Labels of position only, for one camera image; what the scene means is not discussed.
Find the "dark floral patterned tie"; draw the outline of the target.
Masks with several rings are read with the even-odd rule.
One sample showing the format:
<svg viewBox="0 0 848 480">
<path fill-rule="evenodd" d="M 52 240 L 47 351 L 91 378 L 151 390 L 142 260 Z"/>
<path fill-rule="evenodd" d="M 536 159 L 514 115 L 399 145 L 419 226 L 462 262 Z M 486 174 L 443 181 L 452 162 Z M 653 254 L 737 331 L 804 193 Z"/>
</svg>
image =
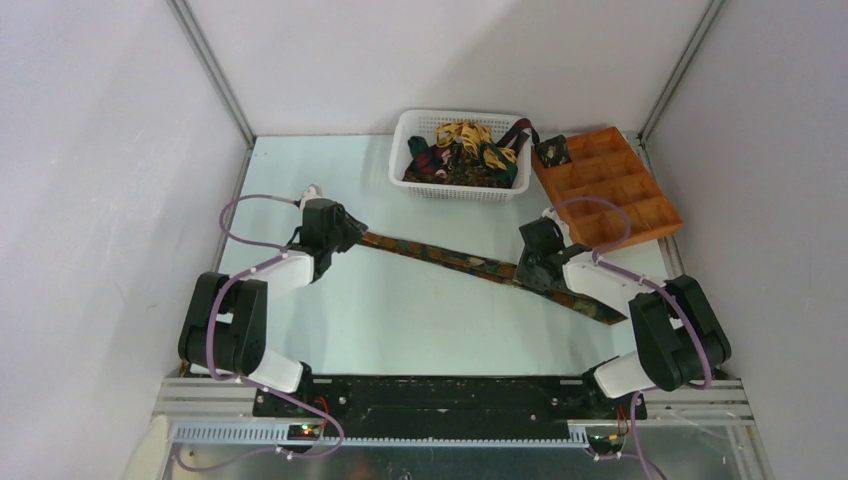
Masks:
<svg viewBox="0 0 848 480">
<path fill-rule="evenodd" d="M 564 287 L 538 290 L 517 281 L 517 266 L 512 263 L 372 232 L 366 233 L 358 244 L 530 292 L 608 326 L 625 320 L 625 316 L 612 307 Z"/>
</svg>

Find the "orange compartment tray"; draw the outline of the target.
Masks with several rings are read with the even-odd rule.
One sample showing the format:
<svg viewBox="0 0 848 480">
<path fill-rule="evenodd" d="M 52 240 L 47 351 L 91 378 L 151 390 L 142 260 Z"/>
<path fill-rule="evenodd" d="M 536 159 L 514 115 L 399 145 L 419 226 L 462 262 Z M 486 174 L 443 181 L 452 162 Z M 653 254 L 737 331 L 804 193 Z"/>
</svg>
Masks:
<svg viewBox="0 0 848 480">
<path fill-rule="evenodd" d="M 678 232 L 683 219 L 641 158 L 616 127 L 566 136 L 572 162 L 532 165 L 574 243 L 602 247 L 628 239 L 622 248 Z"/>
</svg>

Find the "white plastic mesh basket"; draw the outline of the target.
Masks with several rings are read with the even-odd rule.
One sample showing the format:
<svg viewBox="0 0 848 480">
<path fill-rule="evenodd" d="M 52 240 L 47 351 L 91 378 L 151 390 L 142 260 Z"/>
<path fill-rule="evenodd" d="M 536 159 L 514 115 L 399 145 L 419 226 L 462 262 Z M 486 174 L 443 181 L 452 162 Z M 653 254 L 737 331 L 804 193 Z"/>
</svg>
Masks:
<svg viewBox="0 0 848 480">
<path fill-rule="evenodd" d="M 408 110 L 399 117 L 389 160 L 389 179 L 412 193 L 435 199 L 465 199 L 483 202 L 503 202 L 512 199 L 528 188 L 532 170 L 533 147 L 526 144 L 517 156 L 517 177 L 508 189 L 413 183 L 402 180 L 407 164 L 412 160 L 407 141 L 411 136 L 423 137 L 428 144 L 436 144 L 435 130 L 444 123 L 472 121 L 487 125 L 496 143 L 521 117 L 505 114 L 445 110 Z"/>
</svg>

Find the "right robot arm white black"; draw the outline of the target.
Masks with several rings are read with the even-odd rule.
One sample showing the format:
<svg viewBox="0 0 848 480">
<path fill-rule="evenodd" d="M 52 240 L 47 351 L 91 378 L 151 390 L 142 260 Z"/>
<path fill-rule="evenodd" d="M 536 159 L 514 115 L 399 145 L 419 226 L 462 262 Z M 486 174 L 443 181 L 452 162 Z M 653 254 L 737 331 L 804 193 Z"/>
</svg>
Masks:
<svg viewBox="0 0 848 480">
<path fill-rule="evenodd" d="M 622 396 L 684 385 L 710 386 L 732 355 L 730 342 L 696 279 L 656 280 L 608 262 L 591 248 L 566 245 L 560 222 L 540 217 L 519 229 L 524 247 L 516 271 L 534 290 L 562 287 L 622 314 L 635 348 L 596 367 L 581 392 L 585 411 L 606 418 Z"/>
</svg>

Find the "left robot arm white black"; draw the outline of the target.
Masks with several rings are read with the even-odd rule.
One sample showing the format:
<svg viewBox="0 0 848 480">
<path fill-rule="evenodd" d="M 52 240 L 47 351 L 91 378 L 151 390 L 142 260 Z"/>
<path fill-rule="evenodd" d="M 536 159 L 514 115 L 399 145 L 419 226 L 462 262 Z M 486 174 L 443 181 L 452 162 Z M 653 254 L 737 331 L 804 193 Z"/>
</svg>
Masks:
<svg viewBox="0 0 848 480">
<path fill-rule="evenodd" d="M 333 256 L 350 250 L 368 227 L 342 204 L 321 196 L 292 204 L 301 223 L 286 243 L 270 244 L 270 258 L 232 275 L 211 271 L 198 277 L 177 352 L 215 379 L 277 390 L 278 404 L 299 417 L 314 408 L 316 390 L 302 380 L 304 363 L 269 347 L 269 304 L 319 280 Z"/>
</svg>

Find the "rolled dark patterned tie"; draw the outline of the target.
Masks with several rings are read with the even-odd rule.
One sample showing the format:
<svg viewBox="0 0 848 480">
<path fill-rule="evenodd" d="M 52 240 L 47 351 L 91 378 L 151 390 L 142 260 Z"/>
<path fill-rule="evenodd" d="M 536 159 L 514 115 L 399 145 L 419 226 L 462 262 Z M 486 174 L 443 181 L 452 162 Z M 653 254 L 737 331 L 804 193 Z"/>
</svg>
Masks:
<svg viewBox="0 0 848 480">
<path fill-rule="evenodd" d="M 544 168 L 554 168 L 572 162 L 567 137 L 564 135 L 541 141 L 536 145 L 535 152 Z"/>
</svg>

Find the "green navy plaid tie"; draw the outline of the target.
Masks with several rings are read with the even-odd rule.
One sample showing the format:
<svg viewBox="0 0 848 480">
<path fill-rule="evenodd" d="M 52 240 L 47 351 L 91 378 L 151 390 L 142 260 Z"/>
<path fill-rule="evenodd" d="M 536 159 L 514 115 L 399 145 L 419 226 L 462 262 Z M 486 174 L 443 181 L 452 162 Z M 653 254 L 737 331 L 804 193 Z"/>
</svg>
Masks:
<svg viewBox="0 0 848 480">
<path fill-rule="evenodd" d="M 491 148 L 473 153 L 458 141 L 438 146 L 420 136 L 411 136 L 407 146 L 412 160 L 402 176 L 406 182 L 508 189 L 517 177 L 517 166 L 509 159 L 486 162 L 484 154 L 492 154 Z"/>
</svg>

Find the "brown dark patterned tie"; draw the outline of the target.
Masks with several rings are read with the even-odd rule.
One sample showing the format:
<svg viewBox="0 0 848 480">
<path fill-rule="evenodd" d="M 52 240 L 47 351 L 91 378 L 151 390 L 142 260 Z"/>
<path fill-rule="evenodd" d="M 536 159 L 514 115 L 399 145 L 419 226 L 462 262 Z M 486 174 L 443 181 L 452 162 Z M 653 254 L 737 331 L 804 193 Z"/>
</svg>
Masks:
<svg viewBox="0 0 848 480">
<path fill-rule="evenodd" d="M 407 182 L 483 188 L 507 188 L 499 173 L 479 160 L 449 149 L 419 153 L 407 166 L 402 179 Z"/>
</svg>

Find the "red navy striped tie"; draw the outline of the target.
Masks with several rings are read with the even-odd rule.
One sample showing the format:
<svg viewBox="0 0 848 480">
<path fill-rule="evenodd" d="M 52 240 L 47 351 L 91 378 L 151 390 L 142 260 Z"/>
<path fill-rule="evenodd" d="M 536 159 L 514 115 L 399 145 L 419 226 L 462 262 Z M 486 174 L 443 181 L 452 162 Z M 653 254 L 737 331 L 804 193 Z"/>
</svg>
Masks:
<svg viewBox="0 0 848 480">
<path fill-rule="evenodd" d="M 509 149 L 518 156 L 526 144 L 534 147 L 539 142 L 540 136 L 532 122 L 528 118 L 520 118 L 496 142 L 496 146 L 501 150 Z"/>
</svg>

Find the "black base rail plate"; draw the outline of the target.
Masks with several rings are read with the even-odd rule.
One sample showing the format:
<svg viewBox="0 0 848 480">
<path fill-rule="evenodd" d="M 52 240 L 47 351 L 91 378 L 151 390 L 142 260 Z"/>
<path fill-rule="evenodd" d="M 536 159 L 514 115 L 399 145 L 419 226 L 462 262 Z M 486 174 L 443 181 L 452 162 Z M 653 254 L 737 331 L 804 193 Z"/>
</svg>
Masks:
<svg viewBox="0 0 848 480">
<path fill-rule="evenodd" d="M 566 440 L 578 421 L 623 426 L 632 399 L 570 376 L 315 375 L 293 396 L 335 418 L 349 441 Z"/>
</svg>

